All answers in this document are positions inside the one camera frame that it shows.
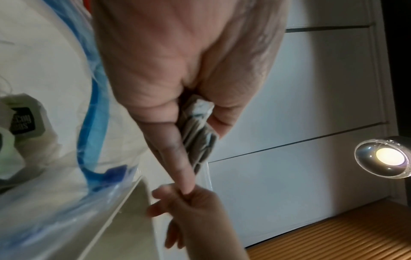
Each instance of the black label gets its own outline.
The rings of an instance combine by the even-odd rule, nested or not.
[[[12,108],[12,110],[16,111],[10,126],[12,134],[25,134],[36,129],[34,116],[29,108]]]

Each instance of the blue plastic strip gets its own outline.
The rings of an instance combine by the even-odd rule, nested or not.
[[[127,166],[95,173],[109,121],[107,76],[104,72],[92,30],[84,25],[84,18],[69,0],[43,0],[76,36],[92,71],[92,93],[89,108],[81,126],[77,142],[77,162],[89,186],[101,187],[123,180]]]

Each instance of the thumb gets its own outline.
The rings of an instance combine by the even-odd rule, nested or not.
[[[154,198],[159,199],[163,212],[167,212],[180,222],[190,210],[190,206],[183,199],[180,191],[175,185],[164,185],[152,192]]]

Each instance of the hand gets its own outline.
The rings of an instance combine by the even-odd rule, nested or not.
[[[288,0],[94,0],[96,41],[114,95],[181,191],[195,185],[175,123],[188,91],[215,103],[222,137],[264,83]]]
[[[165,185],[152,195],[160,200],[148,208],[147,214],[173,216],[167,231],[167,248],[175,243],[178,248],[186,246],[191,260],[248,260],[214,192],[195,186],[190,194],[182,195],[174,185]]]

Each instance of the lamp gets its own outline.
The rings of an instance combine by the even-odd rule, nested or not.
[[[371,139],[355,148],[355,160],[366,171],[383,178],[411,176],[411,138]]]

